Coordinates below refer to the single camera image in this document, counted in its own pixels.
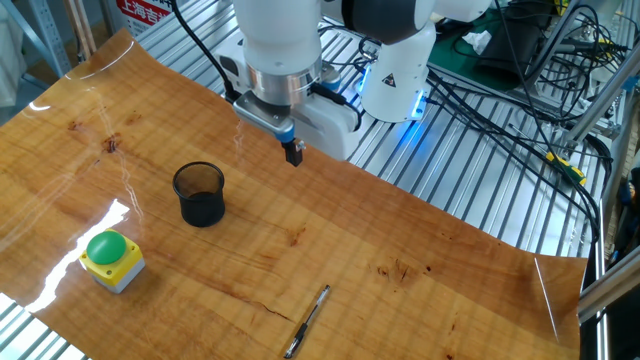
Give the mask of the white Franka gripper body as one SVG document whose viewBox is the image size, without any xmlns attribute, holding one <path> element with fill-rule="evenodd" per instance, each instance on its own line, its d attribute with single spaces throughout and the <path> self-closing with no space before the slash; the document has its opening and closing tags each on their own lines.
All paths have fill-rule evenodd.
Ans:
<svg viewBox="0 0 640 360">
<path fill-rule="evenodd" d="M 233 109 L 240 119 L 281 143 L 301 140 L 339 161 L 347 160 L 359 143 L 356 112 L 316 94 L 294 106 L 275 106 L 248 91 Z"/>
</svg>

